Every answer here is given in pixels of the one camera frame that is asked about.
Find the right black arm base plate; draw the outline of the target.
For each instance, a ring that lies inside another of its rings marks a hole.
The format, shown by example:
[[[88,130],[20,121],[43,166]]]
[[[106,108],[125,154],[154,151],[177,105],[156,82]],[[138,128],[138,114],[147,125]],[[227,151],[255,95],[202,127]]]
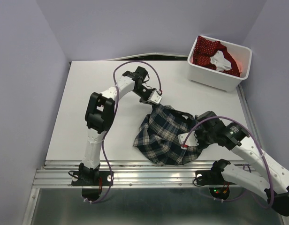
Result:
[[[208,186],[211,196],[216,200],[228,200],[230,183],[224,180],[221,173],[229,164],[230,162],[225,160],[215,161],[209,170],[196,172],[192,184],[196,187]]]

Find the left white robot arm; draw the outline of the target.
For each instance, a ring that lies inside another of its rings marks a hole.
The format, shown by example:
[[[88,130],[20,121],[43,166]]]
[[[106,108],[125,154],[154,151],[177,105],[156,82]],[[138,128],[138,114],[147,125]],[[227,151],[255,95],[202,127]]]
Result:
[[[145,68],[137,67],[134,72],[126,71],[109,89],[91,94],[85,113],[88,128],[85,155],[79,164],[78,171],[72,173],[72,185],[96,186],[99,184],[101,145],[114,122],[116,106],[122,97],[134,92],[140,97],[141,103],[160,104],[162,91],[144,86],[148,76]]]

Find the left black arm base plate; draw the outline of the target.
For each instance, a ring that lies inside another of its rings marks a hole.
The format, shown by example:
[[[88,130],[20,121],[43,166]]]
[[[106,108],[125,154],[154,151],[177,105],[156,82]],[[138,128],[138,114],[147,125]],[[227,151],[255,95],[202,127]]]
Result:
[[[110,192],[114,181],[113,171],[102,171],[94,177],[85,177],[79,171],[70,170],[71,185],[81,187],[81,196],[84,202],[96,204],[103,202]]]

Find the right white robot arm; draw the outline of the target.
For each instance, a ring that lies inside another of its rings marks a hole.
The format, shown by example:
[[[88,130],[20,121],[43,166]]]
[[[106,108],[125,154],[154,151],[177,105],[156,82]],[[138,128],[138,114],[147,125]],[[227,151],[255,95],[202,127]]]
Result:
[[[196,116],[196,130],[191,138],[198,147],[217,144],[241,157],[258,174],[236,167],[230,161],[219,159],[210,170],[198,172],[193,184],[216,186],[225,182],[237,184],[267,201],[270,208],[289,216],[289,170],[261,149],[249,130],[236,121],[224,125],[212,111]]]

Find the navy plaid pleated skirt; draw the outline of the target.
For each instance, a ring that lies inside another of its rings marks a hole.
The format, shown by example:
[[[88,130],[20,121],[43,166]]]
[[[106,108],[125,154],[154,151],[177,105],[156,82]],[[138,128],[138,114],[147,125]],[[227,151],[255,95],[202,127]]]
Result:
[[[157,165],[184,165],[196,160],[206,148],[181,148],[178,135],[188,133],[197,119],[170,105],[154,105],[139,127],[133,146]]]

